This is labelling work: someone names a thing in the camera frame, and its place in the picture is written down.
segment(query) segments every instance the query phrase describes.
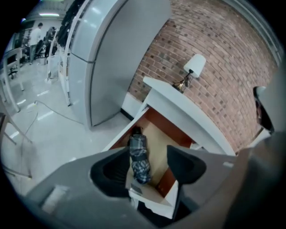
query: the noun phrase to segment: man in white shirt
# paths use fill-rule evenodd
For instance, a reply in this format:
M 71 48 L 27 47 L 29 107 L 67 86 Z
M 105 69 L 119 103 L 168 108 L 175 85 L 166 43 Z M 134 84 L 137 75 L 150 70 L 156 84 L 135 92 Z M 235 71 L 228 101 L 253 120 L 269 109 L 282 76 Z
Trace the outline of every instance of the man in white shirt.
M 36 46 L 41 38 L 42 26 L 43 26 L 43 23 L 39 23 L 38 27 L 34 29 L 30 35 L 30 65 L 32 65 L 34 61 Z

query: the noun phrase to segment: dark pants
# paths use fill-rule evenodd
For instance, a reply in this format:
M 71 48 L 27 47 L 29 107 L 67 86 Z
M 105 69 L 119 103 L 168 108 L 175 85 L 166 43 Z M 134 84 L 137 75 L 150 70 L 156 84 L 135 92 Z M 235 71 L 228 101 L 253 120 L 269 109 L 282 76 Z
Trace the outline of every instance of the dark pants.
M 33 61 L 34 61 L 36 47 L 37 47 L 37 45 L 31 45 L 30 46 L 30 63 L 33 63 Z

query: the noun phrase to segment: white floor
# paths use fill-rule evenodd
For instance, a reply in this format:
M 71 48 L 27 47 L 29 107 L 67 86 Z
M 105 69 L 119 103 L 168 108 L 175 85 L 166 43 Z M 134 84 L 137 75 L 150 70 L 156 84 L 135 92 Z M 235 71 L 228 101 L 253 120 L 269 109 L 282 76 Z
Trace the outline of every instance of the white floor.
M 32 179 L 7 175 L 15 190 L 26 195 L 35 185 L 42 181 L 61 165 L 100 152 L 130 121 L 121 113 L 111 120 L 86 130 L 83 125 L 65 119 L 46 108 L 42 101 L 53 110 L 76 120 L 71 106 L 66 105 L 60 81 L 46 84 L 47 66 L 25 65 L 21 68 L 21 77 L 25 90 L 22 92 L 17 79 L 11 81 L 15 100 L 21 111 L 16 113 L 7 101 L 6 108 L 17 126 L 26 132 L 33 144 L 26 140 L 9 124 L 5 132 L 16 141 L 13 145 L 4 137 L 1 146 L 2 163 L 8 168 L 32 175 Z

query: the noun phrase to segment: ceiling light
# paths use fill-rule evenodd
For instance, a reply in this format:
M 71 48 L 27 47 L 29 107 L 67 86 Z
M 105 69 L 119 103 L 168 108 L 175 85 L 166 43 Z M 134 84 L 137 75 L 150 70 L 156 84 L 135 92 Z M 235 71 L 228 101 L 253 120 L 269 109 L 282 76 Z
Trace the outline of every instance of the ceiling light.
M 39 13 L 39 15 L 42 16 L 42 17 L 46 17 L 46 16 L 59 17 L 58 13 Z

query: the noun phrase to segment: lamp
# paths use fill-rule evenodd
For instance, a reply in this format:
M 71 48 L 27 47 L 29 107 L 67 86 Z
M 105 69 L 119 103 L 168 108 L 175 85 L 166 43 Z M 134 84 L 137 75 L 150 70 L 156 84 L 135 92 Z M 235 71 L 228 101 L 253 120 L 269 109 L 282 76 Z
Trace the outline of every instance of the lamp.
M 185 64 L 184 70 L 188 73 L 184 79 L 180 82 L 174 83 L 172 86 L 179 92 L 183 93 L 185 89 L 183 87 L 188 87 L 193 78 L 199 78 L 204 66 L 206 64 L 206 59 L 200 54 L 195 54 L 188 63 Z

